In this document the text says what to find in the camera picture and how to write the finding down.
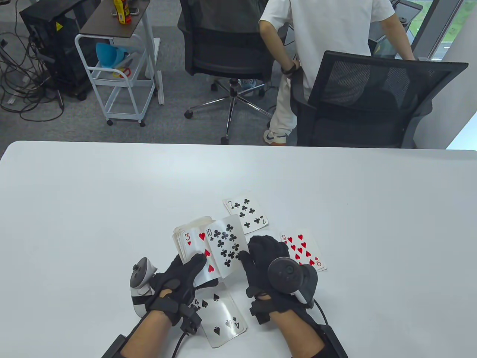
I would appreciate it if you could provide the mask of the person's right hand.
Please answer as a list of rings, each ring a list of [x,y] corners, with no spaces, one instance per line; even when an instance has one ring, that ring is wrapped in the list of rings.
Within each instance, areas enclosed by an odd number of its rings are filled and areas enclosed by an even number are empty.
[[[268,270],[270,264],[278,258],[289,258],[288,247],[271,236],[253,236],[248,243],[248,251],[241,251],[239,259],[246,273],[248,298],[265,300],[269,296],[271,304],[267,306],[273,311],[284,313],[288,310],[305,312],[305,305],[291,294],[280,292],[271,283]]]

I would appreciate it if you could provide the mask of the person's left hand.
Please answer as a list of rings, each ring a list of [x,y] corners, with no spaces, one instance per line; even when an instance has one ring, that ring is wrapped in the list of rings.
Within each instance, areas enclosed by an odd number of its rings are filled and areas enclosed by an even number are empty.
[[[218,284],[218,279],[213,279],[198,287],[194,286],[196,276],[205,265],[206,256],[203,253],[195,254],[185,264],[176,256],[164,273],[157,273],[151,279],[154,294],[145,304],[146,311],[162,311],[172,326],[176,326],[181,319],[180,307],[191,305],[196,290],[212,288]]]

